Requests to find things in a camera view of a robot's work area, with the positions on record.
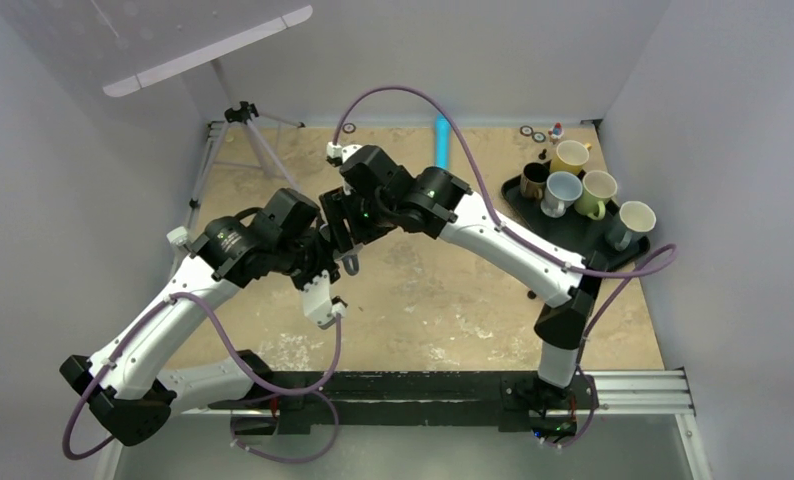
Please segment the dark blue-grey mug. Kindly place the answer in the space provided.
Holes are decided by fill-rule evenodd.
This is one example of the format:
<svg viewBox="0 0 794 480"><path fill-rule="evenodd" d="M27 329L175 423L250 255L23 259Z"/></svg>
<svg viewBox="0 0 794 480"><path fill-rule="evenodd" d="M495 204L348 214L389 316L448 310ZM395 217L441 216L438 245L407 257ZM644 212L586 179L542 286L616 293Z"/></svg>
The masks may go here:
<svg viewBox="0 0 794 480"><path fill-rule="evenodd" d="M651 232L657 223L654 210L641 201L624 202L604 234L616 251L623 251Z"/></svg>

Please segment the slate blue mug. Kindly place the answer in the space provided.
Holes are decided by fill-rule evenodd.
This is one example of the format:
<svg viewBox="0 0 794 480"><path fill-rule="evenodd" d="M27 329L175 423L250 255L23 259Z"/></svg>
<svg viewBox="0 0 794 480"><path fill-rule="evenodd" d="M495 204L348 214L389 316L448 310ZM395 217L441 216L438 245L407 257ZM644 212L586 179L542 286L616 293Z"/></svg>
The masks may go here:
<svg viewBox="0 0 794 480"><path fill-rule="evenodd" d="M360 263L357 254L347 254L342 258L342 264L346 273L355 276L360 272Z"/></svg>

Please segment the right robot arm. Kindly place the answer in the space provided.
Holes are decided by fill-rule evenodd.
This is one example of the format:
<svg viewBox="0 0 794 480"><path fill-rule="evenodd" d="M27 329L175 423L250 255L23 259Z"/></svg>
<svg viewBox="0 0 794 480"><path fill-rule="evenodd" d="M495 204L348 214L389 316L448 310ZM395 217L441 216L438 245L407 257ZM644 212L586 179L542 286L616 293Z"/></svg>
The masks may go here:
<svg viewBox="0 0 794 480"><path fill-rule="evenodd" d="M557 407L574 391L586 320L598 286L585 258L525 229L439 167L414 176L374 145L326 146L342 186L320 197L336 249L355 251L395 229L467 250L527 286L544 303L534 330L542 351L537 399Z"/></svg>

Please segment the yellow mug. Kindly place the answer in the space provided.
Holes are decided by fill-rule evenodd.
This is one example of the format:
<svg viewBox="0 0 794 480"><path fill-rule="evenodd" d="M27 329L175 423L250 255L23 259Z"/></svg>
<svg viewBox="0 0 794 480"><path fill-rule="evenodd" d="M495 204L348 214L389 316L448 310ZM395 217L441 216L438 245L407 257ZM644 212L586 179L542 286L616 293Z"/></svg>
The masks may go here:
<svg viewBox="0 0 794 480"><path fill-rule="evenodd" d="M590 160L592 145L576 140L563 140L559 142L549 164L550 173L568 172L579 175Z"/></svg>

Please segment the light grey mug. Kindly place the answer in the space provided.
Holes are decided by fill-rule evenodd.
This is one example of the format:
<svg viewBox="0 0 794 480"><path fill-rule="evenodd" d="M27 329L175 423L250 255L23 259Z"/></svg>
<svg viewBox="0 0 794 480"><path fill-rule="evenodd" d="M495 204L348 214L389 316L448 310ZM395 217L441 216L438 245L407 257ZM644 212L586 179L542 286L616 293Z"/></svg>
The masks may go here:
<svg viewBox="0 0 794 480"><path fill-rule="evenodd" d="M551 173L546 181L541 211L550 218L562 217L583 193L581 180L565 171Z"/></svg>

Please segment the green mug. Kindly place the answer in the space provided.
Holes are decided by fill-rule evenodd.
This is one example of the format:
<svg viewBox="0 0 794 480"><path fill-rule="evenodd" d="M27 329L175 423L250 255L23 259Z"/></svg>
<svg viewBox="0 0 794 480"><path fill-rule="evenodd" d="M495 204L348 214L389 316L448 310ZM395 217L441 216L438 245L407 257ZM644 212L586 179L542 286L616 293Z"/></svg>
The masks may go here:
<svg viewBox="0 0 794 480"><path fill-rule="evenodd" d="M618 190L616 179L604 171L590 171L581 183L582 195L574 203L575 211L591 220L603 220L607 205Z"/></svg>

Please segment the brown mug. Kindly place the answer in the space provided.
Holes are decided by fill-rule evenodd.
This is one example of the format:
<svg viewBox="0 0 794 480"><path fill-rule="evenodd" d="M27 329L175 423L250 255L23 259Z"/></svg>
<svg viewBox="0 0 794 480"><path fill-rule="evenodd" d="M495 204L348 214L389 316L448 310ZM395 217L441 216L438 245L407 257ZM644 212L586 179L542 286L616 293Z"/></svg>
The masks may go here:
<svg viewBox="0 0 794 480"><path fill-rule="evenodd" d="M549 168L546 164L538 162L526 164L520 176L520 195L525 199L541 201L549 175Z"/></svg>

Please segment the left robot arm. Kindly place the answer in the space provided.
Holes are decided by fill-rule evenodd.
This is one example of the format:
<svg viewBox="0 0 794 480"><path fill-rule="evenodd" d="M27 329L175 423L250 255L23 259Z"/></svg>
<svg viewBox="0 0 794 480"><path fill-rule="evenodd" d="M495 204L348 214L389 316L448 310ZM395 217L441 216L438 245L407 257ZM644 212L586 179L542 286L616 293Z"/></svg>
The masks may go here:
<svg viewBox="0 0 794 480"><path fill-rule="evenodd" d="M289 277L302 294L309 320L321 328L339 327L346 305L330 293L339 275L321 223L314 201L282 188L265 206L214 219L187 241L185 258L152 305L93 355L72 355L60 366L80 396L63 434L65 456L79 460L90 455L71 448L84 408L110 441L135 446L183 411L227 400L257 409L270 397L317 392L332 369L306 387L272 383L257 356L234 348L215 310L249 283L277 273ZM168 359L204 320L215 327L228 359L183 373L164 372Z"/></svg>

